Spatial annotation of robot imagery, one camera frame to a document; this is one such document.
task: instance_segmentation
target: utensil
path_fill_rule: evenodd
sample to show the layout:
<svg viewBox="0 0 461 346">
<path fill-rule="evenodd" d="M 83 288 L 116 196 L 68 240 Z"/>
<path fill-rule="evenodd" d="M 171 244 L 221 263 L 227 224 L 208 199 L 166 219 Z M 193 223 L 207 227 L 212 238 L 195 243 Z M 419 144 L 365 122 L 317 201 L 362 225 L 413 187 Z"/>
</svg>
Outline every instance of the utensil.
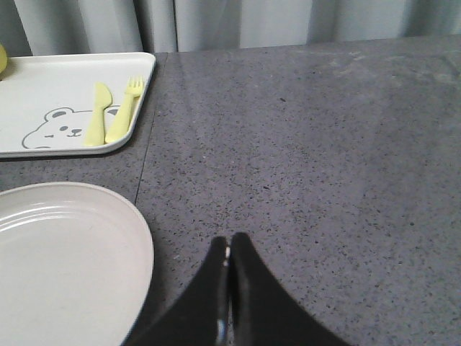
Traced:
<svg viewBox="0 0 461 346">
<path fill-rule="evenodd" d="M 6 54 L 5 48 L 3 45 L 0 45 L 0 73 L 6 69 L 6 65 L 8 64 L 8 55 Z"/>
<path fill-rule="evenodd" d="M 133 103 L 135 98 L 141 96 L 144 89 L 142 77 L 131 77 L 128 80 L 127 88 L 125 89 L 125 98 L 115 115 L 114 122 L 111 124 L 106 134 L 106 143 L 112 143 L 122 138 L 130 127 L 131 114 L 133 111 Z"/>
<path fill-rule="evenodd" d="M 94 85 L 95 99 L 93 115 L 86 131 L 85 146 L 104 144 L 104 110 L 112 104 L 112 95 L 106 84 L 97 81 Z"/>
</svg>

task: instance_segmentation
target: yellow knife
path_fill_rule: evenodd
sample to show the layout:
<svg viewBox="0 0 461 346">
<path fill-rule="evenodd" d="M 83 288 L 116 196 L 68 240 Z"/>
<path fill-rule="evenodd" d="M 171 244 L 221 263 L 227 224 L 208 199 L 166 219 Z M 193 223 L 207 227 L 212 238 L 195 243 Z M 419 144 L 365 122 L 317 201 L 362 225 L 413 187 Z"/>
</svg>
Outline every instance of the yellow knife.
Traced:
<svg viewBox="0 0 461 346">
<path fill-rule="evenodd" d="M 112 104 L 112 95 L 106 84 L 97 81 L 94 85 L 94 90 L 93 115 L 86 130 L 85 146 L 101 146 L 104 144 L 104 110 Z"/>
</svg>

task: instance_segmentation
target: yellow fruit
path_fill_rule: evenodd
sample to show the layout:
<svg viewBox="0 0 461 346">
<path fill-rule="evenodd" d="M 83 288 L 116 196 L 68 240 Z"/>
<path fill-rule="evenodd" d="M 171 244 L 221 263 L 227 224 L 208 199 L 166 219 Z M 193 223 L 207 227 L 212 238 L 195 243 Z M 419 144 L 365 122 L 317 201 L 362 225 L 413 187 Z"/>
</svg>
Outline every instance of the yellow fruit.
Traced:
<svg viewBox="0 0 461 346">
<path fill-rule="evenodd" d="M 3 45 L 0 45 L 0 73 L 6 68 L 7 62 L 8 57 L 6 56 L 5 48 L 3 48 Z"/>
</svg>

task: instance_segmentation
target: white plate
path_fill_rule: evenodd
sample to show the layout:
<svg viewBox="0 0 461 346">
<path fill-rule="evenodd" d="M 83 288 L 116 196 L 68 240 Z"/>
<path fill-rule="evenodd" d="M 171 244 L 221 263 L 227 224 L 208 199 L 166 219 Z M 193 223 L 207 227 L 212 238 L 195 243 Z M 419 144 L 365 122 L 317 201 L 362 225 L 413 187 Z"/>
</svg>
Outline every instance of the white plate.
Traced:
<svg viewBox="0 0 461 346">
<path fill-rule="evenodd" d="M 121 147 L 133 134 L 155 62 L 149 53 L 10 58 L 0 76 L 0 157 L 103 154 Z M 106 84 L 112 94 L 104 117 L 107 129 L 132 76 L 142 76 L 146 87 L 127 134 L 110 144 L 85 147 L 94 84 Z"/>
<path fill-rule="evenodd" d="M 0 345 L 120 345 L 146 298 L 153 244 L 138 209 L 94 185 L 0 193 Z"/>
</svg>

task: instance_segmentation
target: curtain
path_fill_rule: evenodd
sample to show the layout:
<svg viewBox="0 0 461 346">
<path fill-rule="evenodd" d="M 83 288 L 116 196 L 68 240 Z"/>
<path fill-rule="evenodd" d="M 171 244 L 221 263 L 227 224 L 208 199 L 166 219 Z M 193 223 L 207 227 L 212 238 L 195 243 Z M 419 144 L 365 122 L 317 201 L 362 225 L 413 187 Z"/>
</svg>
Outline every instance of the curtain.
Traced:
<svg viewBox="0 0 461 346">
<path fill-rule="evenodd" d="M 174 52 L 461 33 L 460 0 L 1 0 L 10 56 Z"/>
</svg>

